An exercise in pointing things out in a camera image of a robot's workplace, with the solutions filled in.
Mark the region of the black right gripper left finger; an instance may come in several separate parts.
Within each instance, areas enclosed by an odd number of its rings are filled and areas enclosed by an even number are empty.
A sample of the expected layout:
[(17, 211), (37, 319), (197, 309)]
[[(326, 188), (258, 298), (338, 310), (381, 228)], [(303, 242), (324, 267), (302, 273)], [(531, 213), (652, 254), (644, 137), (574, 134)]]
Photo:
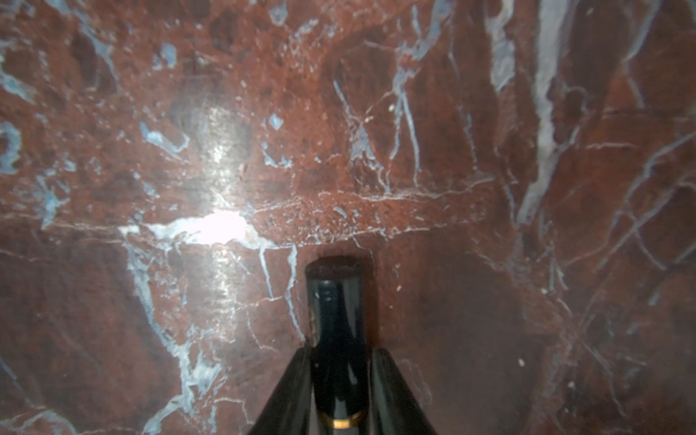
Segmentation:
[(295, 352), (249, 434), (308, 435), (312, 350), (305, 344)]

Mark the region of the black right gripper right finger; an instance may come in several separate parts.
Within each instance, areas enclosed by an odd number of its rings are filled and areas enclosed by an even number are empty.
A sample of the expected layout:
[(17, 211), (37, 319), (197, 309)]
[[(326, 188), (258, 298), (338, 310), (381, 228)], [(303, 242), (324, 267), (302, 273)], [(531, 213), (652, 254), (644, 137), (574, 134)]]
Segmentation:
[(437, 434), (384, 348), (373, 349), (370, 383), (376, 434)]

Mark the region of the black silver mascara tube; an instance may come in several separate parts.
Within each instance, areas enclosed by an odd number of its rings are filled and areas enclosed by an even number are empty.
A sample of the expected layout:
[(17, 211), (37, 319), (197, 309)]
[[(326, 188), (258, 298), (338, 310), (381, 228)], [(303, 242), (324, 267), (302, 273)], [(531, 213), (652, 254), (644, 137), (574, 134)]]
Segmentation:
[(320, 434), (367, 434), (370, 408), (364, 272), (355, 257), (322, 257), (304, 272), (311, 375)]

